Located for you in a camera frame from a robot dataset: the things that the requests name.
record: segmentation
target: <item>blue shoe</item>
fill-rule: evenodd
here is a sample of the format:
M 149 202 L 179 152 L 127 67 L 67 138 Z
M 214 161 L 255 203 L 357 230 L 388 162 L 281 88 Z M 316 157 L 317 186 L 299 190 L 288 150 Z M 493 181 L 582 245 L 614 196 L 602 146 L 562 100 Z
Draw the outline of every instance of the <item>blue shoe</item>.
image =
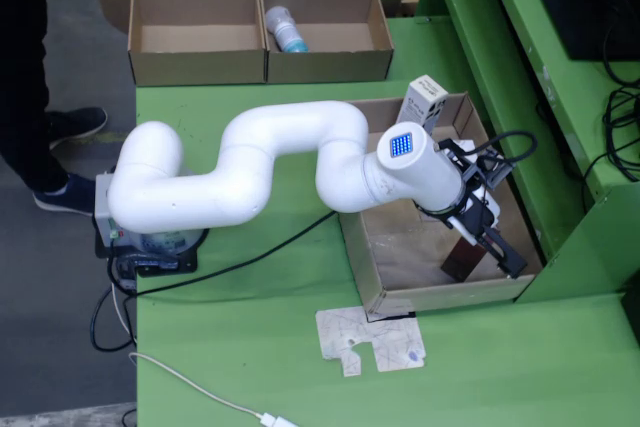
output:
M 71 112 L 47 112 L 49 149 L 65 140 L 82 139 L 95 134 L 107 124 L 107 113 L 100 107 L 85 107 Z
M 61 194 L 34 192 L 36 205 L 50 212 L 72 212 L 91 216 L 95 209 L 96 183 L 79 175 L 69 174 L 69 182 Z

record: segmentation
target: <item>small white box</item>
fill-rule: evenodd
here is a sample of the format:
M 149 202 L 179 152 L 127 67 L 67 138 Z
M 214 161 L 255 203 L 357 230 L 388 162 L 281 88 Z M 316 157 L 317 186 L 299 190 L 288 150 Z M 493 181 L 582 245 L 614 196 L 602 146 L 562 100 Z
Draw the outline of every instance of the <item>small white box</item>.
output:
M 416 122 L 431 135 L 448 97 L 449 93 L 431 77 L 418 77 L 409 84 L 396 122 Z

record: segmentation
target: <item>white robotic arm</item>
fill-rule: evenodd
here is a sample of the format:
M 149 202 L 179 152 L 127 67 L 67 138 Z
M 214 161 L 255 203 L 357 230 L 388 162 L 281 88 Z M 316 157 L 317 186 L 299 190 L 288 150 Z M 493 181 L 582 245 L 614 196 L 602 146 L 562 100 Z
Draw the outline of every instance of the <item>white robotic arm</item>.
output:
M 470 207 L 469 189 L 461 169 L 420 125 L 395 124 L 369 154 L 367 136 L 364 114 L 345 102 L 259 107 L 227 126 L 211 173 L 181 177 L 178 134 L 161 122 L 147 122 L 122 147 L 108 190 L 109 211 L 119 225 L 139 234 L 242 224 L 267 204 L 278 156 L 317 150 L 316 187 L 331 209 L 359 212 L 413 199 L 471 243 L 480 240 L 447 214 Z M 495 225 L 499 208 L 479 189 Z

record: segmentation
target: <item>green workbench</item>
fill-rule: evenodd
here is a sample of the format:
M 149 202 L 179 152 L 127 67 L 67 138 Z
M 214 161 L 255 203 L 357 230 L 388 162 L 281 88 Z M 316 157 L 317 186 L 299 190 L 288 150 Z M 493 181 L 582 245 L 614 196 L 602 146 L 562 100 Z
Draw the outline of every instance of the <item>green workbench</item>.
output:
M 488 110 L 451 18 L 393 19 L 390 28 L 396 54 L 385 82 L 139 88 L 138 122 L 172 125 L 186 164 L 204 173 L 215 167 L 227 123 L 260 105 L 398 97 L 427 73 Z M 314 175 L 314 154 L 278 159 L 267 208 L 245 225 L 212 230 L 198 252 L 198 274 L 262 253 L 326 213 Z M 550 270 L 550 279 L 559 276 Z M 140 279 L 140 288 L 166 282 Z M 557 285 L 550 297 L 566 296 L 566 283 Z M 424 368 L 378 373 L 365 344 L 356 347 L 363 374 L 343 378 L 338 361 L 322 359 L 314 314 L 356 305 L 332 218 L 250 267 L 138 299 L 138 349 L 220 396 L 301 426 L 586 427 L 640 418 L 640 351 L 616 294 L 418 314 Z M 258 425 L 142 360 L 138 422 Z

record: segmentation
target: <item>cardboard piece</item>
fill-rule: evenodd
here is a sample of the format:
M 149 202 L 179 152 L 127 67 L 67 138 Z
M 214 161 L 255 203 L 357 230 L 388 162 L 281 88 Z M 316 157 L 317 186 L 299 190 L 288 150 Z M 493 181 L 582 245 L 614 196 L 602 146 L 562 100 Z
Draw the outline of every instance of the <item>cardboard piece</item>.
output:
M 395 123 L 403 99 L 352 102 L 367 117 L 369 150 Z M 472 139 L 487 134 L 466 94 L 450 95 L 434 129 L 436 140 Z M 486 254 L 465 282 L 442 271 L 461 238 L 455 230 L 423 216 L 412 201 L 400 200 L 357 214 L 340 214 L 349 262 L 365 310 L 385 316 L 515 299 L 542 270 L 533 238 L 507 182 L 492 195 L 501 208 L 498 228 L 528 262 L 523 274 L 509 279 Z
M 284 6 L 308 53 L 285 53 L 267 33 L 269 83 L 383 80 L 393 43 L 380 0 L 262 0 L 263 13 Z
M 109 23 L 129 34 L 138 86 L 265 80 L 260 0 L 100 0 L 100 5 Z
M 98 0 L 107 22 L 123 34 L 129 33 L 131 0 Z

